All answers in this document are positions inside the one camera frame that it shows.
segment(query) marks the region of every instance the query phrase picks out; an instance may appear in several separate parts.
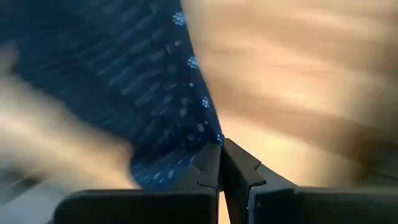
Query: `wooden surface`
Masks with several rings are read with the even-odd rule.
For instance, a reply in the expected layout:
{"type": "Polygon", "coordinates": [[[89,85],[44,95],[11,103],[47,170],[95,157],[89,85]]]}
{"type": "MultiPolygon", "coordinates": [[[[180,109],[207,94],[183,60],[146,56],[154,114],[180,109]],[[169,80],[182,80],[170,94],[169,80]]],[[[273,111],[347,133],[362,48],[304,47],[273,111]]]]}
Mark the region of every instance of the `wooden surface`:
{"type": "Polygon", "coordinates": [[[398,139],[394,1],[182,2],[225,136],[272,170],[352,185],[398,139]]]}

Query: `blue cloth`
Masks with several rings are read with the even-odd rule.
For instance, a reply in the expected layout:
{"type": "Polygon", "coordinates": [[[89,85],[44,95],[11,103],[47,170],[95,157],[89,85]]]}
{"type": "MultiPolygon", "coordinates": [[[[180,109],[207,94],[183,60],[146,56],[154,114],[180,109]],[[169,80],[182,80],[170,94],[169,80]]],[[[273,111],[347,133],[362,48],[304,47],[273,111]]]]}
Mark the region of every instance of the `blue cloth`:
{"type": "Polygon", "coordinates": [[[167,189],[223,135],[178,0],[8,0],[16,72],[83,121],[128,139],[134,178],[167,189]]]}

